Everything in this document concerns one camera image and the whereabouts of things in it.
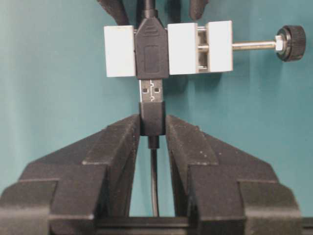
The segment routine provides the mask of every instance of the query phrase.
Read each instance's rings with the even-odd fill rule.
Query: black cord
[[[145,0],[144,9],[145,10],[154,10],[156,8],[155,0]]]
[[[151,149],[151,198],[154,217],[159,217],[157,195],[157,150]]]
[[[157,149],[159,148],[159,136],[149,136],[148,146],[151,150],[151,200],[153,216],[159,217],[157,196]]]

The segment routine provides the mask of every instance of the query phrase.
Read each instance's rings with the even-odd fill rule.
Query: screw head
[[[282,27],[277,35],[283,37],[284,49],[277,56],[285,62],[302,59],[306,48],[306,34],[302,26],[286,25]]]

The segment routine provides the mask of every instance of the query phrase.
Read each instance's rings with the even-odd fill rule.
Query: usb connector
[[[139,80],[142,136],[165,135],[165,103],[162,79]]]
[[[140,102],[163,101],[163,85],[160,80],[139,80]]]

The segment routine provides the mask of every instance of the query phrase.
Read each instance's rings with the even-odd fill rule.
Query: cable strain relief
[[[149,149],[160,148],[159,136],[148,136],[148,148]]]
[[[157,13],[157,10],[155,10],[155,9],[143,10],[142,16],[144,18],[153,18],[153,17],[157,18],[158,13]]]

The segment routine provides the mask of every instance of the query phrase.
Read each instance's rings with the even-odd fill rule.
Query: clamp
[[[127,23],[122,1],[98,0]],[[193,9],[207,0],[195,0]],[[198,18],[202,10],[191,12]],[[162,80],[170,74],[232,71],[232,52],[274,49],[302,58],[305,33],[285,26],[274,41],[232,42],[232,22],[163,27],[152,0],[143,20],[105,27],[107,75],[137,76],[139,115],[31,162],[0,198],[2,235],[311,235],[292,191],[261,161],[177,117],[165,115]],[[158,137],[165,135],[176,217],[158,217]],[[152,158],[154,217],[128,217],[140,136]]]

